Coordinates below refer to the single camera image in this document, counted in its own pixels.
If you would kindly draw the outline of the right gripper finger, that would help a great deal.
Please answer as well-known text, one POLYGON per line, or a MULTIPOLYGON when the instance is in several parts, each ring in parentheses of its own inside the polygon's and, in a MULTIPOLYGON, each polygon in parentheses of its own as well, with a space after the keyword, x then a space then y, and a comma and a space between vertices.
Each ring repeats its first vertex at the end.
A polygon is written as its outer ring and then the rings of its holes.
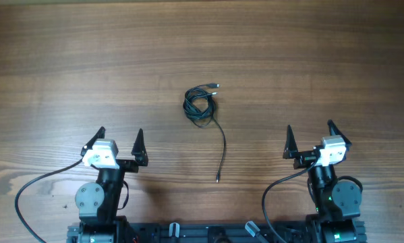
POLYGON ((283 152, 284 159, 294 159, 298 154, 298 148, 295 141, 295 137, 293 135, 293 130, 290 125, 287 126, 287 135, 286 135, 286 142, 285 148, 283 152))
POLYGON ((340 136, 344 140, 347 148, 352 145, 351 141, 338 129, 333 120, 328 120, 327 125, 331 136, 340 136))

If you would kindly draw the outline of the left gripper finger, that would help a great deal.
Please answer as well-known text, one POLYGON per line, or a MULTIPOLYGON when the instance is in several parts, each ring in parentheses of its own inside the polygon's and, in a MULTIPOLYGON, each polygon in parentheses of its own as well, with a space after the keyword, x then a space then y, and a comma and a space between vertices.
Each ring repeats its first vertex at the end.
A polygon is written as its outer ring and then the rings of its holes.
POLYGON ((146 167, 148 165, 148 155, 144 144, 144 131, 142 128, 138 131, 131 154, 134 156, 134 160, 139 166, 146 167))
POLYGON ((86 152, 92 149, 92 146, 98 139, 103 139, 105 137, 105 127, 101 126, 100 129, 96 132, 96 134, 82 147, 80 156, 83 157, 86 152))

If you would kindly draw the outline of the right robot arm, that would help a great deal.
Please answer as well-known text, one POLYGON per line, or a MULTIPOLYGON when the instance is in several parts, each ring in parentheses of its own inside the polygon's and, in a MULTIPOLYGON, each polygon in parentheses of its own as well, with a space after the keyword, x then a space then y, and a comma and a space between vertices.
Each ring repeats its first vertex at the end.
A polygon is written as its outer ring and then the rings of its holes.
POLYGON ((304 221, 308 242, 366 242, 361 215, 362 183, 348 175, 337 176, 334 166, 346 160, 352 143, 331 120, 329 135, 310 151, 299 151, 291 126, 287 127, 284 159, 293 159, 295 169, 307 169, 308 190, 316 213, 304 221))

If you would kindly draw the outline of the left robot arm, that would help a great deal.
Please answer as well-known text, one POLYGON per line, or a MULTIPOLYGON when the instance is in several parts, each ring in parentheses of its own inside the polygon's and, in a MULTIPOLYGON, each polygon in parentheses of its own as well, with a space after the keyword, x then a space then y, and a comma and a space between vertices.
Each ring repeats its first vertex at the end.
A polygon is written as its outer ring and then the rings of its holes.
POLYGON ((86 183, 78 189, 75 204, 79 210, 80 223, 69 227, 67 242, 139 242, 138 234, 125 216, 118 216, 122 188, 128 184, 126 173, 138 173, 148 165, 144 144, 144 132, 138 131, 131 154, 133 159, 118 159, 119 149, 113 139, 105 138, 105 128, 83 146, 82 162, 86 167, 98 170, 95 182, 86 183))

